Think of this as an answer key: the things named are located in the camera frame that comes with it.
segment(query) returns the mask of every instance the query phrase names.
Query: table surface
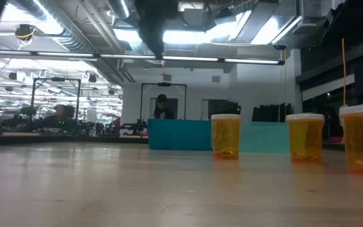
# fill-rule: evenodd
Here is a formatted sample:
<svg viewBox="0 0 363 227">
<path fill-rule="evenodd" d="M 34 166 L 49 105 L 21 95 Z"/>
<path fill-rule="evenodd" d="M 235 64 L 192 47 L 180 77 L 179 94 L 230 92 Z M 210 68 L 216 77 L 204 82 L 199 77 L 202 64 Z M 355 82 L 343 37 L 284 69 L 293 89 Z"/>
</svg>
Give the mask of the table surface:
<svg viewBox="0 0 363 227">
<path fill-rule="evenodd" d="M 213 161 L 147 145 L 0 146 L 0 226 L 363 226 L 363 175 L 345 155 Z"/>
</svg>

